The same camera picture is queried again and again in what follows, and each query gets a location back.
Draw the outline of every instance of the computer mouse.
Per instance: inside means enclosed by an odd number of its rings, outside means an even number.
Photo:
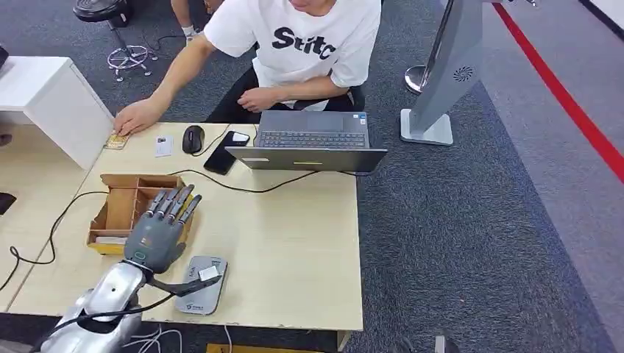
[[[182,150],[185,153],[193,154],[202,150],[204,146],[204,129],[197,125],[191,125],[184,131],[182,139]]]

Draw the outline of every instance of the black pants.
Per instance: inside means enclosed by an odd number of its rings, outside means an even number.
[[[246,90],[251,90],[258,86],[258,77],[255,75],[253,68],[247,70],[236,83],[225,94],[223,99],[216,106],[215,110],[210,114],[205,123],[231,123],[231,124],[258,124],[260,122],[260,113],[252,113],[243,108],[238,100]],[[295,108],[309,105],[306,103],[314,103],[316,101],[298,101]],[[270,110],[293,110],[290,107],[277,103]],[[325,111],[331,112],[352,112],[353,102],[351,98],[344,94],[330,98],[325,107]]]

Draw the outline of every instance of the light wood tabletop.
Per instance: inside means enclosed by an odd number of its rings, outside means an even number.
[[[200,125],[205,146],[226,128],[225,124]],[[122,151],[104,150],[80,193],[106,190],[101,174],[168,174],[183,169],[207,173],[202,166],[211,151],[192,157],[181,150],[187,126],[158,124],[132,136]],[[229,129],[255,136],[253,125]],[[173,137],[172,156],[154,157],[157,136]],[[210,175],[233,187],[263,190],[306,173],[252,171],[237,162],[227,176]],[[355,177],[322,172],[269,193],[252,194],[228,190],[198,174],[179,175],[186,184],[195,184],[194,193],[203,200],[194,216],[188,248],[157,278],[182,282],[193,256],[210,255],[228,261],[224,287],[212,315],[178,312],[171,300],[143,313],[144,320],[330,329],[342,331],[347,338],[345,332],[363,329]],[[69,210],[55,235],[57,261],[33,268],[10,313],[62,315],[121,259],[86,246],[89,222],[104,198],[86,196]],[[33,226],[42,238],[52,222],[49,219]],[[164,296],[147,286],[139,291],[143,306]]]
[[[0,192],[17,200],[0,216],[0,285],[15,265],[9,248],[36,260],[45,246],[54,220],[76,195],[87,176],[70,157],[35,125],[0,125],[13,141],[0,147]],[[49,260],[49,249],[40,260]],[[0,291],[0,310],[5,311],[32,265],[22,262],[7,287]]]

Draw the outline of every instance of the gray robotic finger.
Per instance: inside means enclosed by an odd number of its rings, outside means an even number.
[[[157,213],[158,213],[158,215],[160,217],[165,217],[165,213],[167,213],[167,210],[169,209],[171,204],[174,202],[175,196],[177,196],[177,194],[179,192],[180,192],[180,188],[175,188],[175,189],[169,191],[169,194],[167,195],[167,198],[165,199],[163,204],[160,206],[160,208],[158,208],[158,212]]]
[[[162,189],[161,191],[158,192],[158,194],[152,201],[152,204],[149,205],[147,212],[146,212],[147,214],[149,214],[150,217],[154,215],[154,212],[156,212],[158,205],[163,201],[166,194],[167,194],[167,190],[165,189]]]
[[[201,195],[196,195],[195,197],[193,197],[191,203],[188,204],[188,207],[186,207],[186,210],[184,210],[184,213],[180,216],[180,219],[178,219],[178,222],[180,222],[181,224],[185,224],[186,221],[188,221],[188,219],[191,217],[191,215],[193,215],[193,212],[195,212],[195,209],[197,208],[197,205],[201,200]]]
[[[173,223],[174,219],[178,216],[178,213],[180,213],[182,207],[184,206],[184,203],[186,202],[186,199],[189,195],[191,195],[191,191],[193,191],[194,188],[195,185],[191,184],[187,187],[184,187],[182,191],[180,191],[180,196],[178,196],[176,202],[174,203],[174,206],[171,208],[171,211],[167,215],[167,221],[169,222],[169,224]]]

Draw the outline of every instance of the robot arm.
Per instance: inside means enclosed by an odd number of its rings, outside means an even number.
[[[187,202],[193,188],[189,185],[159,192],[128,236],[124,259],[68,309],[40,345],[42,353],[118,352],[141,325],[141,311],[151,307],[138,304],[138,291],[145,284],[169,292],[169,299],[194,293],[221,279],[216,267],[200,271],[198,280],[184,284],[170,285],[154,278],[167,271],[184,251],[182,229],[202,199],[198,195]]]

